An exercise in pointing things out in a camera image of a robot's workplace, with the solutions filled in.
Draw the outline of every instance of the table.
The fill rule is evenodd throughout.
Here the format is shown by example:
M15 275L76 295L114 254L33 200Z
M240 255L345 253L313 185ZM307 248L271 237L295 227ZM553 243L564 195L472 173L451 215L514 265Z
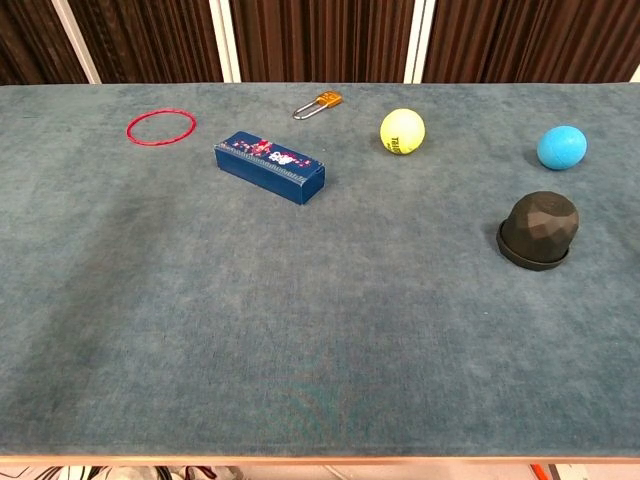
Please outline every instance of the table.
M291 118L328 89L344 103ZM0 93L2 462L639 458L640 86ZM195 132L127 140L162 107ZM398 107L427 124L409 156L378 137ZM565 123L589 151L552 172L536 143ZM219 170L238 130L324 162L326 186L299 206ZM536 190L581 219L546 272L495 244Z

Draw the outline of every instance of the light blue egg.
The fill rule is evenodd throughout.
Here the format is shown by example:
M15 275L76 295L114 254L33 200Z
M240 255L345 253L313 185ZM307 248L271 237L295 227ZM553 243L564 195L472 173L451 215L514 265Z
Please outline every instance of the light blue egg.
M587 137L569 125L552 128L538 142L538 158L547 168L566 170L578 164L587 153Z

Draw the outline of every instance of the blue box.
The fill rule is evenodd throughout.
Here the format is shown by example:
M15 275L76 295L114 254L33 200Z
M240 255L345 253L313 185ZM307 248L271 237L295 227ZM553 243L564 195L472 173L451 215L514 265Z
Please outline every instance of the blue box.
M324 186L324 164L247 132L214 147L218 168L297 204Z

